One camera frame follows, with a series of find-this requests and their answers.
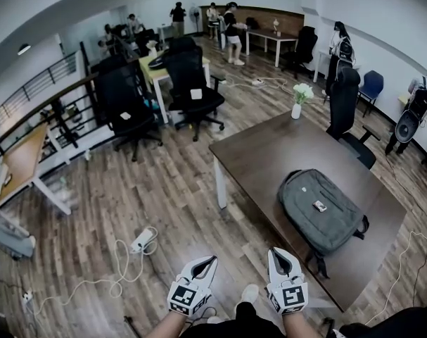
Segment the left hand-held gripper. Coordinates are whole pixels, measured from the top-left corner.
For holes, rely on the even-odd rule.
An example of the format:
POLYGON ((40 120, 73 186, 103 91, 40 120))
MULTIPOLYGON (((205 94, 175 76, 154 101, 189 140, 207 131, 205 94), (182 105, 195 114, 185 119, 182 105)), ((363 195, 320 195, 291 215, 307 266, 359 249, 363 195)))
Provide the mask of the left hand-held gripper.
POLYGON ((216 256, 204 256, 188 262, 171 285, 167 296, 168 309, 193 316, 211 297, 210 285, 217 266, 216 256))

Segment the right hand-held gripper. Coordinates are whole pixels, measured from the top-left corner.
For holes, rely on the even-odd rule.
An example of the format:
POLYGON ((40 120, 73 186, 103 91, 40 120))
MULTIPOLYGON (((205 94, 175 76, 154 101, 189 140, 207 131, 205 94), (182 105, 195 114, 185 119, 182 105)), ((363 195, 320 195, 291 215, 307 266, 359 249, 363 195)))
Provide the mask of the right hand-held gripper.
POLYGON ((270 283, 265 287, 267 298, 279 315, 302 311, 309 302, 308 284, 298 259, 286 250, 272 247, 268 251, 270 283))

